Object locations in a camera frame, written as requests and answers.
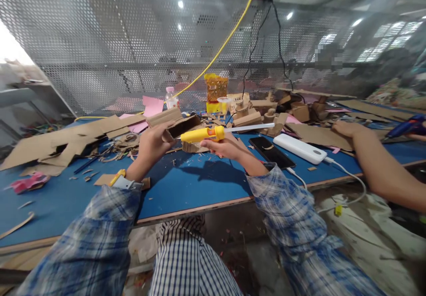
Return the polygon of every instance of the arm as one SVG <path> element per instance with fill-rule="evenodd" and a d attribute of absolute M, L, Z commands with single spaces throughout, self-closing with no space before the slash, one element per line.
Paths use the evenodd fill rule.
<path fill-rule="evenodd" d="M 275 163 L 263 165 L 254 156 L 226 141 L 203 141 L 202 146 L 238 161 L 247 171 L 257 207 L 266 215 L 271 242 L 297 295 L 384 295 L 373 281 L 338 248 L 341 241 L 327 236 L 314 198 L 288 180 Z"/>
<path fill-rule="evenodd" d="M 161 135 L 168 124 L 144 132 L 126 178 L 140 182 L 171 148 Z M 130 264 L 129 233 L 142 193 L 104 185 L 31 271 L 18 295 L 121 295 Z"/>
<path fill-rule="evenodd" d="M 371 191 L 391 202 L 426 212 L 426 185 L 419 182 L 383 147 L 376 133 L 357 123 L 338 121 L 337 132 L 352 137 Z"/>

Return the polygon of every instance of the plastic bottle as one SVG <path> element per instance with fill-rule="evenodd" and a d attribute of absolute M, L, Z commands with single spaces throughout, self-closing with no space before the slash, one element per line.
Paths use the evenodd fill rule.
<path fill-rule="evenodd" d="M 174 87 L 166 87 L 166 91 L 167 109 L 171 109 L 172 107 L 179 107 L 179 99 L 177 97 L 173 97 L 175 94 Z"/>

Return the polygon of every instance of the wristwatch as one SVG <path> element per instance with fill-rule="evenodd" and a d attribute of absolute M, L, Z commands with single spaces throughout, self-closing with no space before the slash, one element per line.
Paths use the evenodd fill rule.
<path fill-rule="evenodd" d="M 142 190 L 143 183 L 129 181 L 126 179 L 126 170 L 119 170 L 109 183 L 109 186 L 117 187 L 119 189 Z"/>

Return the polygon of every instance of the yellow hot glue gun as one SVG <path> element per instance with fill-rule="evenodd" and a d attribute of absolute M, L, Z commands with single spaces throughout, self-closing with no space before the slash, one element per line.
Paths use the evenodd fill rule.
<path fill-rule="evenodd" d="M 225 128 L 224 126 L 215 126 L 214 128 L 202 128 L 183 133 L 180 137 L 182 142 L 198 143 L 202 140 L 212 140 L 215 142 L 225 138 L 225 133 L 238 132 L 242 130 L 256 130 L 260 128 L 274 127 L 275 123 L 257 124 L 242 127 Z"/>

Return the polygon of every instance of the yellow watch strap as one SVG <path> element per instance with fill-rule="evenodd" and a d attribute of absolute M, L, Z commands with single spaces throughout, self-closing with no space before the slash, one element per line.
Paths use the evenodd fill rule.
<path fill-rule="evenodd" d="M 119 170 L 117 174 L 114 176 L 112 181 L 110 182 L 110 186 L 114 185 L 114 183 L 118 180 L 118 178 L 122 175 L 123 177 L 126 177 L 126 170 Z"/>

